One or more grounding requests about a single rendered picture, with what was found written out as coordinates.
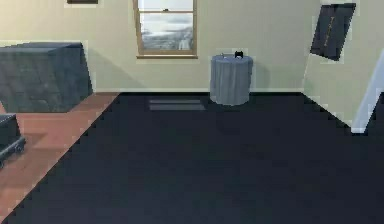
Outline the grey cloth covered round table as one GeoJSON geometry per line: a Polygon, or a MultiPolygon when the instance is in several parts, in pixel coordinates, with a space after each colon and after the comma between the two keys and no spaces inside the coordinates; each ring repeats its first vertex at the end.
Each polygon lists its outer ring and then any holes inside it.
{"type": "Polygon", "coordinates": [[[221,105],[237,106],[249,100],[253,59],[220,55],[211,58],[210,99],[221,105]]]}

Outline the wooden framed window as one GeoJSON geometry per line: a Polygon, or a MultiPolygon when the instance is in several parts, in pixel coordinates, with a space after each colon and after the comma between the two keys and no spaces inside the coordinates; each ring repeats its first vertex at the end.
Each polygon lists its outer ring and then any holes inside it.
{"type": "Polygon", "coordinates": [[[138,59],[197,59],[197,0],[132,0],[138,59]]]}

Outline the dark grey sofa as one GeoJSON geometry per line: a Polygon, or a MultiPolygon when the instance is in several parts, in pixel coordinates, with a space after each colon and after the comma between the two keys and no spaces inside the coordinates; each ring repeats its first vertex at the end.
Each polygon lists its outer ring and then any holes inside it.
{"type": "Polygon", "coordinates": [[[0,47],[0,103],[10,113],[68,112],[93,93],[80,42],[0,47]]]}

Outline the white room door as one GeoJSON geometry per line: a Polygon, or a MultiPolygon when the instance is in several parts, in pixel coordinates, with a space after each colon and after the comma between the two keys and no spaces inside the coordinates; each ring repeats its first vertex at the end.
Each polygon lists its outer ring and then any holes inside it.
{"type": "Polygon", "coordinates": [[[351,132],[362,134],[365,132],[369,119],[381,93],[384,91],[384,49],[376,62],[373,74],[367,86],[365,95],[360,103],[355,118],[351,125],[351,132]]]}

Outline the dark grey wheeled ottoman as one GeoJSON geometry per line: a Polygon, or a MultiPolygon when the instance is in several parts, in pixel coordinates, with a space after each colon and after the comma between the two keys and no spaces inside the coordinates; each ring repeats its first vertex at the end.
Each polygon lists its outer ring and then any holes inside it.
{"type": "Polygon", "coordinates": [[[26,139],[21,135],[15,113],[0,114],[0,169],[13,153],[22,153],[26,139]]]}

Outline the dark framed wall picture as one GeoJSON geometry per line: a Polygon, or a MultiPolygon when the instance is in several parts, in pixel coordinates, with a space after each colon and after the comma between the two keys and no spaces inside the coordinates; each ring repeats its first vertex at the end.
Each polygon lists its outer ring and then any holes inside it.
{"type": "Polygon", "coordinates": [[[338,61],[356,8],[355,3],[322,5],[310,53],[338,61]]]}

